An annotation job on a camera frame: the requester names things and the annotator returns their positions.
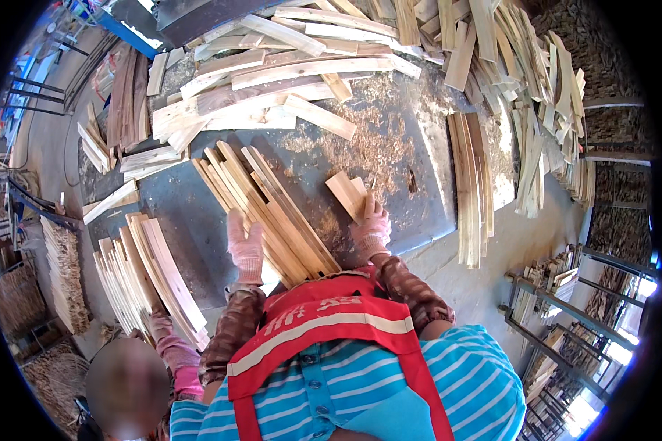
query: blue striped shirt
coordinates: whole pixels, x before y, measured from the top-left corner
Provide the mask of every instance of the blue striped shirt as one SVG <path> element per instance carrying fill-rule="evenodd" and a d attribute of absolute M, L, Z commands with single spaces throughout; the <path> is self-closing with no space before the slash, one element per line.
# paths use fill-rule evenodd
<path fill-rule="evenodd" d="M 526 409 L 520 378 L 481 325 L 420 341 L 456 440 L 513 440 Z M 314 344 L 280 365 L 253 395 L 264 440 L 327 440 L 336 427 L 385 441 L 433 439 L 428 405 L 397 357 L 377 344 Z M 211 405 L 177 401 L 172 441 L 238 440 L 224 380 Z"/>

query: person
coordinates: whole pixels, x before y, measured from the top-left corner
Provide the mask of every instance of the person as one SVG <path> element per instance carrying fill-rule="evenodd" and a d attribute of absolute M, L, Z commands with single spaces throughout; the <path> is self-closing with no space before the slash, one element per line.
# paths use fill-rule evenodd
<path fill-rule="evenodd" d="M 238 280 L 203 350 L 203 401 L 171 410 L 172 441 L 513 440 L 520 378 L 480 325 L 454 311 L 386 248 L 389 215 L 372 196 L 352 238 L 367 266 L 269 298 L 262 229 L 227 220 Z"/>

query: apron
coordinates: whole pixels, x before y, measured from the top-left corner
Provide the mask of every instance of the apron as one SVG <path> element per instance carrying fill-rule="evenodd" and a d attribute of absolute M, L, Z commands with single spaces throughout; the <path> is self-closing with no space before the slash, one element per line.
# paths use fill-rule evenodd
<path fill-rule="evenodd" d="M 437 440 L 453 441 L 406 304 L 376 297 L 375 268 L 306 282 L 265 302 L 267 322 L 227 366 L 229 400 L 243 441 L 261 441 L 253 395 L 282 362 L 330 340 L 374 341 L 393 352 L 409 387 L 429 405 Z"/>

